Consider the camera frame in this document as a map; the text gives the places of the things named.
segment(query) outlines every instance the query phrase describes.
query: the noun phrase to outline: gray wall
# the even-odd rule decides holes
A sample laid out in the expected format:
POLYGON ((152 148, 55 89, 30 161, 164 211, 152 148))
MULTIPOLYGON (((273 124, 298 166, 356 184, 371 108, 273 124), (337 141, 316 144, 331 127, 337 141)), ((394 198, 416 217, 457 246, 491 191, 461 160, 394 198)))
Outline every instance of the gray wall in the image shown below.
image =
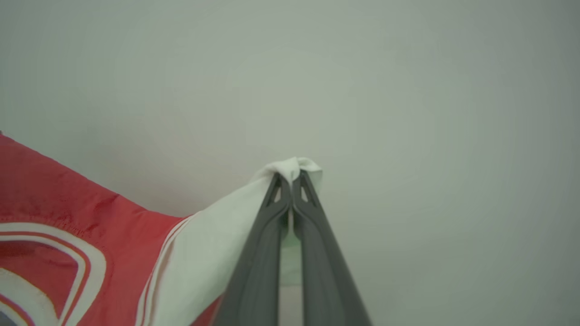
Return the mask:
POLYGON ((0 1, 16 140, 180 216, 308 156, 376 325, 580 324, 579 2, 0 1))

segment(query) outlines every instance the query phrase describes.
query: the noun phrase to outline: white cloth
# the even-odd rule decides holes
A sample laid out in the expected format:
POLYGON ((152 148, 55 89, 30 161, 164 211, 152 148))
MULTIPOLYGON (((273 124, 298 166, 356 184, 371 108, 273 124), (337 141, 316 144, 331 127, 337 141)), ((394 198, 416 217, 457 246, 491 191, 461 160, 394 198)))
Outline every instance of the white cloth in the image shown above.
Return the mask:
MULTIPOLYGON (((291 185, 301 169, 318 190, 322 169, 295 157, 266 165, 248 185, 189 217, 152 275, 157 279, 150 294, 152 316, 144 325, 190 325, 225 290, 272 176, 278 172, 291 185)), ((283 255, 292 250, 285 249, 283 255)), ((296 269, 283 266, 281 282, 285 279, 295 282, 296 269)))

